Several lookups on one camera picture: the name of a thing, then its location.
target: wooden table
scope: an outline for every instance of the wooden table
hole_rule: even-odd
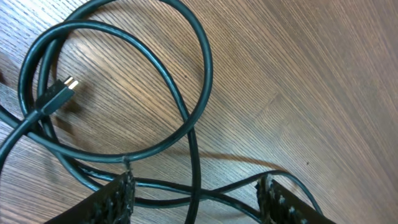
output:
[[[0,2],[0,101],[21,118],[19,68],[35,38],[85,0]],[[196,0],[184,3],[210,40],[214,85],[196,124],[203,187],[213,189],[268,169],[285,169],[312,191],[337,223],[398,222],[398,1]],[[191,111],[203,81],[192,28],[158,1],[117,1],[90,19],[136,35],[163,61]],[[90,152],[151,146],[182,123],[155,68],[110,35],[78,30],[57,77],[80,81],[53,116],[62,142]],[[0,123],[0,139],[11,131]],[[96,167],[122,172],[117,165]],[[133,163],[134,175],[190,184],[187,139]],[[292,191],[303,195],[288,181]],[[51,153],[27,138],[0,181],[0,223],[42,223],[91,192]],[[138,189],[145,198],[177,194]],[[256,207],[254,184],[230,193]],[[187,207],[136,208],[134,223],[182,223]],[[197,223],[253,223],[216,202]]]

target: wooden surface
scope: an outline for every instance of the wooden surface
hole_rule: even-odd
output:
[[[84,0],[0,1],[0,101],[21,117],[19,67],[34,39]],[[297,175],[337,223],[398,222],[398,1],[184,2],[210,40],[214,85],[196,124],[203,187],[267,169]],[[118,1],[90,17],[136,35],[165,63],[190,111],[203,81],[198,41],[180,14],[157,1]],[[160,75],[137,50],[92,30],[74,32],[57,77],[77,95],[53,115],[63,142],[116,153],[153,145],[181,125]],[[11,129],[0,123],[0,139]],[[96,164],[121,172],[117,165]],[[187,139],[133,163],[134,174],[190,184]],[[281,180],[302,196],[297,187]],[[0,182],[1,223],[42,223],[90,194],[27,138]],[[256,207],[254,184],[230,193]],[[174,198],[139,189],[146,198]],[[182,223],[187,207],[136,208],[135,223]],[[216,202],[197,223],[253,223]]]

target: brown wooden floor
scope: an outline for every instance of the brown wooden floor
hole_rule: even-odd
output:
[[[29,45],[84,2],[0,2],[0,101],[19,117],[17,75]],[[211,98],[196,125],[203,187],[279,167],[297,175],[337,223],[397,223],[398,1],[183,2],[203,24],[215,66]],[[125,0],[90,18],[146,43],[174,76],[190,110],[194,107],[203,61],[181,15],[157,1]],[[109,35],[74,32],[58,64],[58,77],[69,75],[81,85],[53,120],[70,145],[91,152],[136,151],[182,123],[153,66]],[[0,123],[0,139],[10,131]],[[190,184],[187,139],[133,168],[135,176]],[[9,156],[0,184],[0,223],[42,223],[91,193],[26,138]],[[253,186],[230,195],[256,206]],[[149,189],[138,195],[179,197]],[[187,207],[136,208],[133,221],[182,223],[186,212]],[[253,221],[203,202],[197,223]]]

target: black cable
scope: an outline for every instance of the black cable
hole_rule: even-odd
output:
[[[137,206],[148,208],[170,208],[189,204],[190,206],[188,209],[185,223],[193,223],[197,215],[199,201],[210,199],[232,206],[259,222],[258,211],[249,207],[245,203],[224,195],[224,193],[249,184],[262,177],[263,175],[273,174],[284,175],[290,180],[294,181],[309,197],[310,201],[313,203],[315,210],[319,213],[322,213],[314,197],[303,185],[303,183],[301,183],[301,181],[299,181],[293,175],[280,170],[267,171],[215,190],[201,189],[200,160],[197,139],[193,126],[205,109],[205,106],[210,96],[213,80],[213,61],[211,57],[210,45],[206,37],[205,31],[203,30],[198,19],[183,3],[178,0],[161,0],[162,2],[174,7],[188,20],[198,37],[203,53],[205,68],[203,88],[197,105],[192,111],[192,114],[189,114],[172,76],[167,71],[162,62],[140,40],[117,27],[105,24],[103,22],[82,20],[84,17],[96,11],[97,8],[99,8],[100,6],[111,1],[114,0],[88,1],[87,3],[76,9],[70,16],[68,16],[65,22],[51,27],[49,30],[46,30],[32,44],[27,55],[25,56],[24,62],[22,63],[18,82],[19,104],[21,106],[21,110],[25,119],[23,121],[19,121],[2,106],[0,106],[0,119],[2,119],[5,123],[14,128],[13,132],[7,137],[0,150],[0,166],[2,167],[2,165],[4,164],[4,161],[6,160],[9,151],[16,143],[16,141],[23,134],[26,134],[29,138],[33,139],[37,143],[45,146],[48,150],[50,150],[59,159],[59,161],[66,168],[66,170],[69,171],[69,173],[71,173],[71,175],[74,176],[83,185],[89,187],[92,190],[98,190],[102,187],[102,185],[97,183],[90,177],[110,181],[114,179],[116,174],[94,169],[90,166],[82,164],[81,162],[78,162],[76,159],[102,163],[123,163],[125,160],[136,161],[162,152],[163,150],[167,149],[172,144],[177,142],[182,136],[187,134],[192,162],[192,187],[171,182],[165,182],[161,180],[143,178],[137,178],[136,181],[138,187],[151,187],[161,190],[169,190],[182,194],[188,194],[190,195],[190,197],[178,198],[174,200],[149,200],[145,198],[136,198]],[[42,59],[37,87],[37,98],[41,99],[41,97],[43,97],[45,93],[48,92],[47,82],[49,79],[50,67],[54,62],[53,59],[57,58],[57,53],[62,48],[62,45],[66,40],[68,33],[74,29],[81,28],[100,30],[102,32],[106,32],[108,34],[119,37],[133,45],[145,57],[147,57],[158,70],[158,72],[162,75],[164,81],[169,87],[170,92],[177,104],[177,107],[184,121],[183,125],[179,127],[173,134],[171,134],[169,137],[159,142],[158,144],[151,146],[147,149],[143,149],[141,151],[125,154],[96,154],[75,149],[73,147],[59,143],[57,135],[55,134],[53,128],[53,124],[48,117],[49,114],[45,114],[45,116],[34,116],[37,109],[35,104],[37,102],[35,102],[33,98],[32,82],[39,60]]]

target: cable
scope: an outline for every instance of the cable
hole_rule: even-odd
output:
[[[6,140],[3,142],[0,148],[0,174],[1,169],[6,161],[10,150],[18,141],[22,135],[27,135],[35,142],[46,147],[61,164],[71,173],[83,185],[87,186],[91,190],[98,190],[102,187],[97,181],[91,177],[111,181],[117,174],[112,174],[106,171],[98,170],[88,165],[85,165],[76,159],[90,162],[102,162],[102,163],[123,163],[125,161],[136,161],[139,159],[145,159],[149,156],[153,156],[160,153],[170,147],[172,144],[181,139],[184,135],[188,135],[190,157],[192,163],[192,187],[186,185],[180,185],[176,183],[137,178],[137,187],[150,187],[161,190],[168,190],[178,192],[181,194],[190,195],[187,198],[178,198],[174,200],[149,200],[145,198],[136,198],[136,205],[147,208],[170,208],[179,207],[189,204],[189,209],[185,223],[193,223],[196,219],[198,205],[201,200],[215,200],[217,202],[229,205],[245,213],[246,215],[253,218],[255,221],[259,221],[259,212],[245,203],[231,198],[224,193],[242,187],[246,184],[256,181],[258,178],[264,175],[284,175],[290,180],[294,181],[309,197],[315,210],[322,214],[320,207],[316,203],[312,194],[303,185],[298,178],[292,174],[281,170],[271,170],[263,172],[261,174],[254,175],[244,180],[240,180],[236,183],[229,184],[227,186],[214,189],[205,190],[201,188],[201,172],[200,172],[200,158],[198,153],[198,144],[195,135],[194,125],[201,116],[205,109],[207,101],[210,97],[211,86],[213,82],[213,61],[211,56],[210,44],[198,19],[194,14],[178,0],[160,0],[182,14],[184,18],[190,23],[193,30],[195,31],[200,47],[203,54],[204,61],[204,82],[198,102],[193,109],[192,113],[189,114],[187,107],[185,106],[184,100],[166,67],[162,62],[155,56],[155,54],[140,40],[133,35],[109,24],[103,22],[83,20],[84,17],[95,12],[99,7],[112,2],[114,0],[91,0],[76,9],[70,16],[67,17],[65,22],[55,25],[43,34],[41,34],[31,45],[28,50],[25,59],[22,63],[22,67],[19,74],[18,81],[18,99],[19,104],[24,115],[24,119],[19,121],[15,116],[10,114],[6,109],[0,106],[0,119],[5,123],[14,128],[12,133],[8,135]],[[130,152],[124,154],[97,154],[92,152],[86,152],[73,147],[67,146],[59,142],[57,135],[54,131],[53,124],[49,118],[49,115],[61,107],[71,95],[69,92],[62,92],[65,87],[60,88],[59,82],[57,81],[50,88],[56,89],[57,93],[62,92],[58,96],[50,95],[52,91],[47,89],[47,83],[49,80],[50,67],[53,64],[53,59],[57,58],[57,53],[62,48],[64,41],[66,40],[68,33],[74,29],[94,29],[99,30],[116,37],[125,40],[136,49],[138,49],[153,66],[160,73],[166,85],[168,86],[170,93],[172,94],[177,108],[183,119],[183,124],[173,134],[164,139],[163,141],[155,144],[154,146],[148,147],[137,152]],[[32,82],[34,73],[39,64],[39,60],[42,59],[41,67],[39,70],[38,86],[37,86],[37,99],[34,101]],[[43,108],[50,108],[51,110],[43,111]]]

